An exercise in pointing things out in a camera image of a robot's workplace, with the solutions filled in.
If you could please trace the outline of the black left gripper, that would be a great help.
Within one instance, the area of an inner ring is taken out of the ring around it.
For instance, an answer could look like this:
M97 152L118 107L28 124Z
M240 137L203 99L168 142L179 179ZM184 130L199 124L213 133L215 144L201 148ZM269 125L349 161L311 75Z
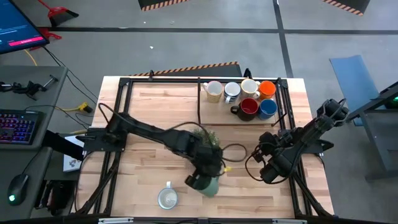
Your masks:
M189 175L185 179L185 183L195 190L201 190L201 177L214 177L215 182L219 184L220 178L224 175L223 151L219 146L202 145L196 151L194 156L195 173L198 175Z

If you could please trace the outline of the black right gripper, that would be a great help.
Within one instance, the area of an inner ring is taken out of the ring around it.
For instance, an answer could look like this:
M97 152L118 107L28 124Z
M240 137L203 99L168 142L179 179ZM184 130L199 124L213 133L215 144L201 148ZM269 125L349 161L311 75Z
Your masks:
M262 180L269 180L269 184L278 184L282 177L288 177L291 175L292 165L294 163L294 154L292 152L284 152L279 155L273 155L271 153L265 154L270 156L266 166L260 170Z

